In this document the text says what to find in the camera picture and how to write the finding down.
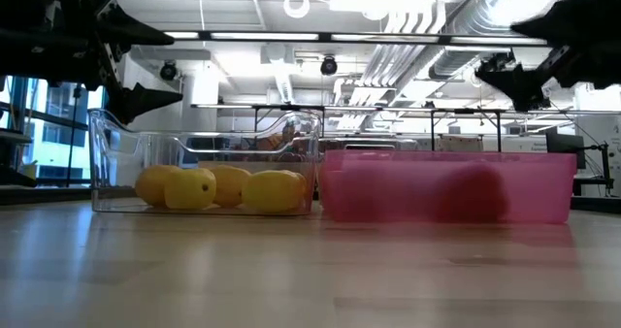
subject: table surface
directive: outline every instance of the table surface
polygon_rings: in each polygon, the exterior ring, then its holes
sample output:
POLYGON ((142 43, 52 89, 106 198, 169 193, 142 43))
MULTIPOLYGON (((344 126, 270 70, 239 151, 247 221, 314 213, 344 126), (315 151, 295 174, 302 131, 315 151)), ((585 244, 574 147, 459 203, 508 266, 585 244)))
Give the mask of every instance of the table surface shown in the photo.
POLYGON ((334 224, 0 209, 0 327, 620 327, 621 219, 334 224))

